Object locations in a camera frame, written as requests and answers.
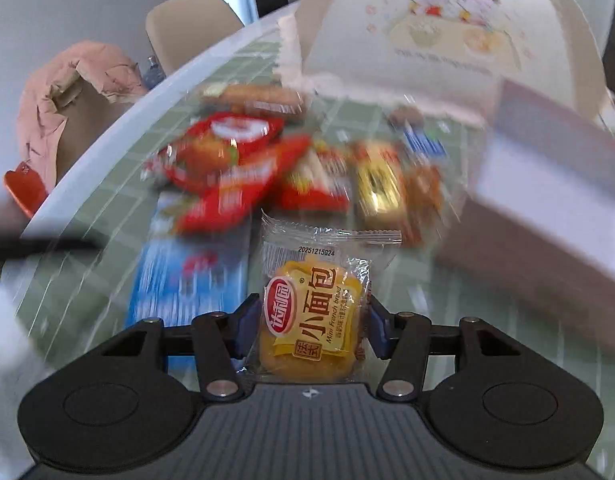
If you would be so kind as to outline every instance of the snack pile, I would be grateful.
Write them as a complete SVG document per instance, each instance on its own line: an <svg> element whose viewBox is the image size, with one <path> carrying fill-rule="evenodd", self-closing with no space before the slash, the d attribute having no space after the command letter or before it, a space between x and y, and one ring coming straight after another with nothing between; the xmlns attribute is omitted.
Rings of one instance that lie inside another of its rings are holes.
<svg viewBox="0 0 615 480"><path fill-rule="evenodd" d="M178 188L169 234L228 232L263 203L277 219L263 214L263 312L244 370L294 382L350 378L364 355L371 272L401 241L417 248L437 232L445 148L415 107L389 115L391 139L332 144L282 134L308 111L293 90L208 84L194 95L213 113L143 167L144 178ZM281 219L297 212L302 223ZM324 214L353 230L318 226L330 221Z"/></svg>

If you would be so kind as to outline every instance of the yellow bread package label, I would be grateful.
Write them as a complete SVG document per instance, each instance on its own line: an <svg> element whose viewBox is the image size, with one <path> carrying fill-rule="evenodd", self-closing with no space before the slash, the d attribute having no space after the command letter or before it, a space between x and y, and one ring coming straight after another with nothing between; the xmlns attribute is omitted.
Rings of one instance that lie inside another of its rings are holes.
<svg viewBox="0 0 615 480"><path fill-rule="evenodd" d="M287 262L265 288L273 354L311 361L349 355L357 345L353 323L362 294L361 282L331 262Z"/></svg>

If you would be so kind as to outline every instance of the white cardboard box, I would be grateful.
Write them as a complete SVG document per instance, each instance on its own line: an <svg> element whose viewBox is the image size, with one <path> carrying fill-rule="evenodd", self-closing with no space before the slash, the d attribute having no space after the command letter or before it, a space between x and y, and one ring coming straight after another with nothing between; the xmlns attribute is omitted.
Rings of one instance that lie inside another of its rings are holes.
<svg viewBox="0 0 615 480"><path fill-rule="evenodd" d="M505 82L437 257L615 349L615 138Z"/></svg>

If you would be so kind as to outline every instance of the pink coat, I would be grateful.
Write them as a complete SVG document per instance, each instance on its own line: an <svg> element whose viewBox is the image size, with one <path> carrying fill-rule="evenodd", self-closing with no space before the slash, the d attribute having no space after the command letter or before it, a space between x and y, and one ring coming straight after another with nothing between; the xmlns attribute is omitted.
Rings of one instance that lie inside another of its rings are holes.
<svg viewBox="0 0 615 480"><path fill-rule="evenodd" d="M67 118L54 98L79 76L110 102L135 102L147 93L136 63L119 47L81 41L36 70L23 90L16 135L23 161L36 171L49 193L56 185L56 149Z"/></svg>

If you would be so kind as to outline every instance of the beige chair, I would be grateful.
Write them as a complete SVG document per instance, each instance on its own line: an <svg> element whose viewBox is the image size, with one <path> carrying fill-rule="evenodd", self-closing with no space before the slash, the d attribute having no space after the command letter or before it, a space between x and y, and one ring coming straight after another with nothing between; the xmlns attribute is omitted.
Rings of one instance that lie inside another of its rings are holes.
<svg viewBox="0 0 615 480"><path fill-rule="evenodd" d="M167 0L150 10L145 20L165 75L240 28L242 21L223 0Z"/></svg>

